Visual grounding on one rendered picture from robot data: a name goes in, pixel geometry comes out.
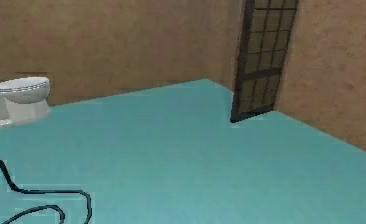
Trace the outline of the white toilet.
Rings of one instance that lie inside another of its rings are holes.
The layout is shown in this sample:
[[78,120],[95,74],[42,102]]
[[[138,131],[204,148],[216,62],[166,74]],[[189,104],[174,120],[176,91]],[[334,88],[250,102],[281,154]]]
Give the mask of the white toilet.
[[31,76],[0,82],[0,128],[18,126],[47,118],[50,79]]

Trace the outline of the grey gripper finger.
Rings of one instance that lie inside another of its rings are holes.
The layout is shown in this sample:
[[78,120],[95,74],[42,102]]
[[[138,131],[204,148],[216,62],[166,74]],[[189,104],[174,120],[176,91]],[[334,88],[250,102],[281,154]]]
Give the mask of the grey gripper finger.
[[36,206],[36,207],[32,207],[32,208],[23,210],[22,212],[19,212],[16,215],[8,218],[2,224],[11,224],[13,221],[17,221],[19,218],[23,217],[24,215],[28,215],[30,213],[35,213],[35,212],[43,211],[43,210],[46,210],[46,209],[51,209],[51,210],[56,211],[59,214],[59,223],[58,224],[64,224],[64,222],[65,222],[65,213],[57,205]]
[[14,192],[18,192],[25,195],[45,195],[45,194],[79,194],[83,196],[86,200],[86,218],[83,222],[83,224],[90,224],[90,221],[93,217],[93,208],[92,208],[92,198],[91,195],[83,190],[77,190],[77,189],[71,189],[71,190],[65,190],[65,189],[24,189],[20,188],[18,185],[14,183],[12,180],[10,173],[8,171],[8,168],[4,161],[0,159],[0,171],[3,174],[3,177],[7,183],[7,186]]

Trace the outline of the dark framed glass pane door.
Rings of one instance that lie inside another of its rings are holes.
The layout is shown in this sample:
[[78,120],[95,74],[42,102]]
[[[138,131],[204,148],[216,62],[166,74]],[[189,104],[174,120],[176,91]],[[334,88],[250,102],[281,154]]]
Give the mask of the dark framed glass pane door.
[[274,110],[300,0],[245,0],[230,121]]

